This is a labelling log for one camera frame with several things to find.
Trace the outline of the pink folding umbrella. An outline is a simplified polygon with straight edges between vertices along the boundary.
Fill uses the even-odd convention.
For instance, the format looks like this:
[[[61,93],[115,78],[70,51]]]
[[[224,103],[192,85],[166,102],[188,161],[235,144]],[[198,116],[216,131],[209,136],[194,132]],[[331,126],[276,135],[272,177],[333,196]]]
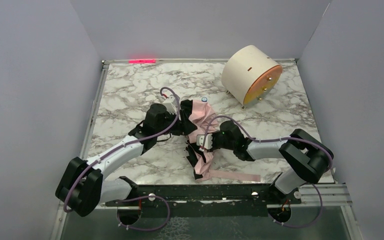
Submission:
[[[259,182],[261,180],[261,176],[257,174],[226,172],[211,169],[214,154],[209,151],[200,151],[199,146],[196,144],[196,138],[197,135],[204,135],[206,129],[208,129],[209,134],[217,130],[217,127],[219,126],[218,121],[212,120],[217,116],[217,114],[207,102],[202,102],[201,100],[192,101],[193,107],[189,119],[197,126],[197,130],[186,136],[188,139],[188,147],[192,147],[188,161],[193,167],[195,181],[202,182],[211,178],[221,178],[238,181]]]

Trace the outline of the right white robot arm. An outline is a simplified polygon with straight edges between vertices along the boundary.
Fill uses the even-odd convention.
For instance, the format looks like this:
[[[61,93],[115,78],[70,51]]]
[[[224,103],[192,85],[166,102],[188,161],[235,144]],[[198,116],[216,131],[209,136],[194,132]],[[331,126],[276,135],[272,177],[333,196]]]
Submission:
[[[285,159],[290,168],[271,184],[273,194],[287,195],[304,184],[317,184],[332,165],[334,154],[301,128],[289,136],[276,139],[256,139],[234,120],[223,122],[218,131],[206,132],[200,148],[212,152],[226,149],[241,161]]]

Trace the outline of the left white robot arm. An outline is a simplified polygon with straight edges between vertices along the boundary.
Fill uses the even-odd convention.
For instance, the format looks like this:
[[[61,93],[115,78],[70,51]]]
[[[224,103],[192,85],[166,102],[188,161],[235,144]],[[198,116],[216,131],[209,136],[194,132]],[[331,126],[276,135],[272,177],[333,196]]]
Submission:
[[[128,161],[150,150],[161,135],[187,136],[197,130],[190,116],[193,113],[193,100],[167,99],[163,103],[153,103],[138,123],[116,145],[88,159],[71,159],[56,188],[55,196],[63,202],[63,210],[75,212],[81,217],[90,214],[102,202],[113,196],[111,187],[116,187],[122,198],[131,192],[131,184],[116,179],[108,184],[104,180]]]

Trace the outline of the beige cylindrical umbrella stand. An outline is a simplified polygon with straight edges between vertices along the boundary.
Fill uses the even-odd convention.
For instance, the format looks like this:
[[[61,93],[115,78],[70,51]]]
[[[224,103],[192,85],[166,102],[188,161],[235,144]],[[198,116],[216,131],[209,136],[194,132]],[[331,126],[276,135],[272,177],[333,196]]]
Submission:
[[[283,67],[254,45],[238,50],[225,64],[221,83],[243,107],[253,105],[278,82]]]

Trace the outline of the pink tape marker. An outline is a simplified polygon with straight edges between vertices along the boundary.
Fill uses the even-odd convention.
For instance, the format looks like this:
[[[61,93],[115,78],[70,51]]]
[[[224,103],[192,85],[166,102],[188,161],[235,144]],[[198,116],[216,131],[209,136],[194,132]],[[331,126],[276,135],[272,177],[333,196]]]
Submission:
[[[128,61],[129,64],[155,64],[156,59],[131,59]]]

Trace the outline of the aluminium table frame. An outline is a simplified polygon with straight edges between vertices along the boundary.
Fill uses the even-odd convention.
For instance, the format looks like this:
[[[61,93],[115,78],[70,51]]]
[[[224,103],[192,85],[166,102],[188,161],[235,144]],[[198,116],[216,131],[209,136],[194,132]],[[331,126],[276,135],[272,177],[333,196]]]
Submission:
[[[64,210],[106,213],[126,233],[202,228],[222,220],[250,233],[268,222],[305,229],[305,240],[340,239],[340,209],[359,233],[345,184],[327,183],[333,153],[319,140],[293,60],[269,102],[241,109],[221,84],[224,61],[103,65],[91,125],[55,195]]]

